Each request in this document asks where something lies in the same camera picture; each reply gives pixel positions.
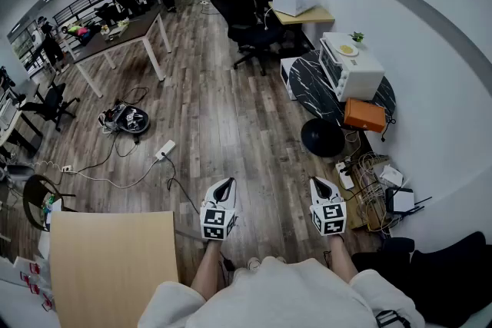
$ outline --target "electrical outlet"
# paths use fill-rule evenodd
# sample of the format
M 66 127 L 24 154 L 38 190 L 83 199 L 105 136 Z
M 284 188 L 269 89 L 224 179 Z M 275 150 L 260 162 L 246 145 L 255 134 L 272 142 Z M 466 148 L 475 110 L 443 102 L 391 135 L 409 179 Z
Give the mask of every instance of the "electrical outlet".
M 163 153 L 168 156 L 171 151 L 175 148 L 176 143 L 173 140 L 169 140 L 168 142 L 165 143 L 165 145 L 159 149 L 159 151 L 155 154 L 155 157 L 158 160 L 164 160 L 165 157 L 162 155 Z

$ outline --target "microwave oven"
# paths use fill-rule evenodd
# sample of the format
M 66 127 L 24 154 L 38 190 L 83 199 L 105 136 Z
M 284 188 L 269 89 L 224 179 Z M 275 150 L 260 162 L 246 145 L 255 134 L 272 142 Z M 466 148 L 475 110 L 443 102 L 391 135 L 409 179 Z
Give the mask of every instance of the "microwave oven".
M 372 100 L 384 69 L 367 46 L 346 33 L 324 33 L 320 42 L 319 62 L 338 101 Z

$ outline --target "wooden table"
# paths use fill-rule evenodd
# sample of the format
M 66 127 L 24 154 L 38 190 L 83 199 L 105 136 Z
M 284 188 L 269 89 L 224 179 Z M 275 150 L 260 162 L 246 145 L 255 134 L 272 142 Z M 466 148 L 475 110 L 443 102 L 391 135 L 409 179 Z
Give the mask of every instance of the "wooden table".
M 318 23 L 318 22 L 335 22 L 335 18 L 322 6 L 317 5 L 306 12 L 293 17 L 289 14 L 284 14 L 283 12 L 277 12 L 273 9 L 273 2 L 269 2 L 268 5 L 272 7 L 272 11 L 277 16 L 278 20 L 282 25 L 294 25 L 294 24 L 307 24 L 307 23 Z
M 89 76 L 87 71 L 82 67 L 82 62 L 90 61 L 97 56 L 104 55 L 109 67 L 115 70 L 116 65 L 111 59 L 109 52 L 137 41 L 142 41 L 144 43 L 145 49 L 148 53 L 148 57 L 151 59 L 152 66 L 154 66 L 155 74 L 157 74 L 159 81 L 163 81 L 165 79 L 165 74 L 161 70 L 157 58 L 152 51 L 151 43 L 148 40 L 148 33 L 150 32 L 151 27 L 154 25 L 154 23 L 157 22 L 161 30 L 161 36 L 162 40 L 164 41 L 165 47 L 168 50 L 168 53 L 171 53 L 171 46 L 169 45 L 168 36 L 166 35 L 164 24 L 162 23 L 160 11 L 160 7 L 154 7 L 145 14 L 139 15 L 138 17 L 135 17 L 135 19 L 130 20 L 130 25 L 125 30 L 125 32 L 120 37 L 115 38 L 111 41 L 106 41 L 102 34 L 99 32 L 80 51 L 77 59 L 75 60 L 75 65 L 99 98 L 102 97 L 102 92 Z
M 178 282 L 173 212 L 54 212 L 50 262 L 62 328 L 135 328 L 156 287 Z

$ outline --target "sleeve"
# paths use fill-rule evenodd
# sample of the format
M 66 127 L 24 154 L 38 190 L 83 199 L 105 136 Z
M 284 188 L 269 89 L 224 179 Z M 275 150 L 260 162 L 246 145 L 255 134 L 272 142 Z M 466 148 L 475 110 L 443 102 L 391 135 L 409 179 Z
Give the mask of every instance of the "sleeve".
M 155 290 L 138 321 L 138 328 L 181 328 L 188 318 L 205 305 L 205 299 L 179 283 L 165 282 Z
M 363 270 L 352 278 L 350 285 L 364 298 L 375 316 L 384 310 L 394 310 L 407 319 L 412 328 L 424 328 L 424 318 L 415 309 L 414 301 L 375 270 Z

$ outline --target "white shirt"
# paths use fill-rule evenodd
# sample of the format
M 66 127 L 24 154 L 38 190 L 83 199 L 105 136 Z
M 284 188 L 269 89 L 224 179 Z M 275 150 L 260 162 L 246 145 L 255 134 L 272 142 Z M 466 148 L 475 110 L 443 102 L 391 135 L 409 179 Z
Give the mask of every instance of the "white shirt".
M 161 284 L 138 328 L 377 328 L 374 316 L 382 310 L 424 328 L 414 302 L 375 270 L 349 285 L 314 259 L 287 265 L 267 257 L 256 272 L 237 270 L 208 302 L 182 284 Z

